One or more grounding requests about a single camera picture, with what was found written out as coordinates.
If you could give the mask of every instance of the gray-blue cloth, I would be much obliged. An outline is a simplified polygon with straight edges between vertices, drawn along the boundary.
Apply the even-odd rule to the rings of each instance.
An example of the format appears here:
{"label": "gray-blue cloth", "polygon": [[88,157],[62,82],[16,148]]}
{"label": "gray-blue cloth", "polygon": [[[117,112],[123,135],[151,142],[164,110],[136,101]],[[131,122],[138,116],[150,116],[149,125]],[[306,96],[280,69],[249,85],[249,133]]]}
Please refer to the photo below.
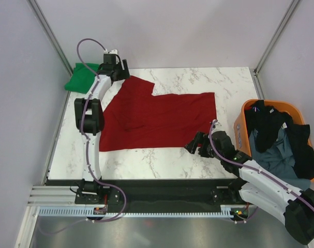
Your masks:
{"label": "gray-blue cloth", "polygon": [[262,153],[256,150],[257,134],[257,130],[254,129],[249,138],[252,158],[256,160],[261,167],[281,180],[302,190],[308,189],[311,185],[310,180],[297,178],[297,175],[293,170],[295,158],[292,154],[286,131],[283,128],[280,128],[275,143],[270,149],[267,149],[266,152]]}

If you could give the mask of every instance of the green cloth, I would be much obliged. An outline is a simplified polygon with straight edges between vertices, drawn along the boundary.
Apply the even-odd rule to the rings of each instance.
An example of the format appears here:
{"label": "green cloth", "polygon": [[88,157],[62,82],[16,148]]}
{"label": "green cloth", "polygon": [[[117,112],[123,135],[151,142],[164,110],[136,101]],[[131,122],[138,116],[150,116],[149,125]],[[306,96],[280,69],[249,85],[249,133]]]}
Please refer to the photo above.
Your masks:
{"label": "green cloth", "polygon": [[[94,71],[97,71],[98,64],[87,64]],[[82,63],[76,63],[73,76],[65,85],[65,90],[74,91],[78,93],[88,93],[90,87],[94,83],[95,75],[89,71]]]}

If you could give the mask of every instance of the white marble tabletop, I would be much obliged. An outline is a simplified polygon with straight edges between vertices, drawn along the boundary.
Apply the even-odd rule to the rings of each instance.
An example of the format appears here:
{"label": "white marble tabletop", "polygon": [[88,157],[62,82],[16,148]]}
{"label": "white marble tabletop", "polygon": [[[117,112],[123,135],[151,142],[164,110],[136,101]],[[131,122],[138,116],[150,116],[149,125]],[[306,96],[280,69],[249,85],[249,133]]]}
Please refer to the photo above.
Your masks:
{"label": "white marble tabletop", "polygon": [[[132,69],[130,74],[155,83],[153,95],[214,92],[221,128],[234,142],[233,123],[243,103],[257,98],[246,67]],[[121,88],[115,82],[102,100],[105,109]],[[81,134],[76,129],[74,100],[84,94],[72,92],[66,108],[49,179],[81,179],[84,168]],[[145,148],[99,153],[104,179],[233,178],[216,159],[189,154],[184,148]]]}

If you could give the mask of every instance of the red shirt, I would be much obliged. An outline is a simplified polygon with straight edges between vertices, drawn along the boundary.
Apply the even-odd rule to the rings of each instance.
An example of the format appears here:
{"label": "red shirt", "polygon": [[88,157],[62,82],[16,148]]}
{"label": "red shirt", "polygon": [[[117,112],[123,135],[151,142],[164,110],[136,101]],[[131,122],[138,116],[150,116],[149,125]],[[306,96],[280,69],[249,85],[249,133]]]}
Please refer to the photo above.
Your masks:
{"label": "red shirt", "polygon": [[184,147],[216,119],[214,93],[152,96],[154,84],[131,76],[104,111],[99,150]]}

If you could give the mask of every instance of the orange laundry basket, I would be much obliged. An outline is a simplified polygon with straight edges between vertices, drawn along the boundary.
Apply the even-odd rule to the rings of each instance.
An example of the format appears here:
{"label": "orange laundry basket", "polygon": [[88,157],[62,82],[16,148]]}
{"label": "orange laundry basket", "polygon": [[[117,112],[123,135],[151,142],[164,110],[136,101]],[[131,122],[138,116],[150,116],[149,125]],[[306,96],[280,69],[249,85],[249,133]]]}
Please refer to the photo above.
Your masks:
{"label": "orange laundry basket", "polygon": [[[253,105],[258,99],[251,99],[246,101],[241,109],[241,113],[236,119],[234,123],[234,131],[235,131],[235,137],[236,137],[236,148],[249,156],[251,155],[251,149],[250,149],[250,143],[249,143],[249,135],[246,129],[246,120],[244,115],[244,109],[250,107]],[[272,101],[272,100],[264,100],[265,105],[267,106],[273,106],[280,112],[287,112],[293,119],[293,122],[298,125],[304,125],[304,120],[299,112],[299,110],[287,103],[287,102],[281,102],[281,101]],[[308,140],[308,145],[312,146],[311,141]]]}

